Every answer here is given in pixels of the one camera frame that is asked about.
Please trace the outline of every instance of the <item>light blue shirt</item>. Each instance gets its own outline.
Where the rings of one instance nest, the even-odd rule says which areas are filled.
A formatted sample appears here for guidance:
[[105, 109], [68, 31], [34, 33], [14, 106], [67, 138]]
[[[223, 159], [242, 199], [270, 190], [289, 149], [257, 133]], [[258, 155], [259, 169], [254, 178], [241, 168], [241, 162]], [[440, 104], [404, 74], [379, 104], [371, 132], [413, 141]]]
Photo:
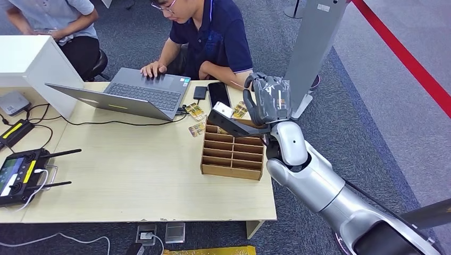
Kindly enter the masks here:
[[[81, 15], [93, 12], [89, 0], [0, 0], [0, 9], [17, 7], [34, 30], [63, 29]], [[94, 24], [60, 40], [60, 45], [77, 36], [97, 38]]]

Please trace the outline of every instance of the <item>wooden table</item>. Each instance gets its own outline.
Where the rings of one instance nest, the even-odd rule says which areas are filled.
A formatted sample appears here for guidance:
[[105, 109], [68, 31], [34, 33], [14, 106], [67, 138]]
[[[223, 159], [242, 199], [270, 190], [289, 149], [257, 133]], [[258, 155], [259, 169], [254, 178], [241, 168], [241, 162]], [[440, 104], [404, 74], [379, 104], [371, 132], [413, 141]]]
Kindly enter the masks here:
[[[192, 81], [183, 103], [194, 102], [194, 88], [208, 83]], [[103, 91], [107, 85], [87, 83], [85, 88]], [[229, 88], [229, 95], [232, 105], [242, 100], [241, 91]], [[199, 104], [206, 113], [210, 111], [208, 98]], [[163, 122], [95, 109], [81, 102], [70, 120]], [[52, 149], [57, 143], [56, 151], [83, 150], [54, 162], [60, 168], [55, 181], [73, 183], [40, 192], [22, 220], [16, 218], [16, 222], [242, 220], [247, 221], [251, 238], [265, 220], [277, 219], [271, 177], [266, 168], [260, 181], [202, 175], [203, 136], [193, 138], [188, 131], [196, 123], [187, 116], [162, 126], [67, 125], [61, 138], [54, 135], [48, 147]]]
[[[27, 98], [30, 101], [32, 106], [47, 103], [47, 101], [44, 98], [42, 98], [42, 96], [38, 92], [36, 92], [33, 88], [0, 88], [0, 95], [4, 95], [13, 90], [21, 92], [25, 96], [25, 98]], [[36, 107], [31, 111], [30, 118], [41, 118], [44, 111], [45, 106]], [[2, 114], [3, 116], [5, 116], [5, 118], [9, 121], [10, 124], [14, 124], [20, 119], [25, 120], [27, 118], [25, 112], [18, 114], [14, 117], [7, 116], [4, 113]], [[50, 107], [47, 112], [46, 118], [54, 116], [59, 116], [59, 113], [53, 107]], [[63, 134], [63, 131], [66, 128], [67, 122], [60, 118], [58, 120], [53, 121], [43, 121], [41, 122], [41, 124], [46, 125], [53, 130], [52, 139], [45, 148], [50, 152], [54, 152]], [[6, 126], [2, 123], [0, 125], [0, 133], [4, 133], [9, 128], [10, 128], [9, 126]], [[22, 138], [22, 140], [16, 143], [16, 145], [14, 145], [12, 149], [16, 152], [38, 149], [46, 143], [49, 137], [50, 130], [46, 129], [45, 127], [37, 126], [33, 130], [31, 130], [24, 138]], [[9, 156], [11, 153], [12, 152], [8, 148], [3, 148], [0, 151], [0, 163], [2, 164], [5, 161], [6, 157]], [[16, 210], [19, 209], [20, 207], [21, 206], [14, 206], [11, 207], [11, 210]], [[25, 215], [26, 211], [27, 208], [24, 208], [16, 213], [15, 212], [10, 213], [6, 211], [6, 209], [0, 208], [0, 222], [2, 223], [22, 222], [23, 216]]]

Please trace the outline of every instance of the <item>black phone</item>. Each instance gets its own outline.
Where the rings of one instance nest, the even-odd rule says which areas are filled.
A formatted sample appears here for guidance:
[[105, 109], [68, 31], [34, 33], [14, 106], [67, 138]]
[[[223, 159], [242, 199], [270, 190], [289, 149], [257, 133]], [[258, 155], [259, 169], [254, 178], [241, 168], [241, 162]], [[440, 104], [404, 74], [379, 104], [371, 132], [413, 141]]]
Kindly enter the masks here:
[[227, 86], [223, 82], [213, 82], [208, 85], [208, 93], [210, 94], [211, 108], [216, 105], [217, 102], [221, 102], [229, 107], [230, 98]]

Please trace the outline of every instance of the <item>cardboard organizer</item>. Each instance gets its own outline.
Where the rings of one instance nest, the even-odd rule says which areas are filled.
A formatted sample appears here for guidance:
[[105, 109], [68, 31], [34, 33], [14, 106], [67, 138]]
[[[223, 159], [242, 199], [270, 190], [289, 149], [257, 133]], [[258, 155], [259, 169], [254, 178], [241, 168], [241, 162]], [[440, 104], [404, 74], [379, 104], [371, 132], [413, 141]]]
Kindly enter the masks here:
[[263, 151], [260, 138], [235, 138], [207, 122], [202, 150], [202, 174], [260, 180], [263, 174]]

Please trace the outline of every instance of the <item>black pants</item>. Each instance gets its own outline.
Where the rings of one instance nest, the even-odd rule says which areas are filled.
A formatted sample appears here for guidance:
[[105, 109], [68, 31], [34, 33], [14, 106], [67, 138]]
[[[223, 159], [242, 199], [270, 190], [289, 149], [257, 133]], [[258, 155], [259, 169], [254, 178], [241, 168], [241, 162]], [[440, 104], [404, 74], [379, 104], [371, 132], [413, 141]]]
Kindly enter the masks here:
[[60, 48], [81, 78], [84, 81], [89, 79], [99, 58], [99, 41], [89, 36], [79, 36]]

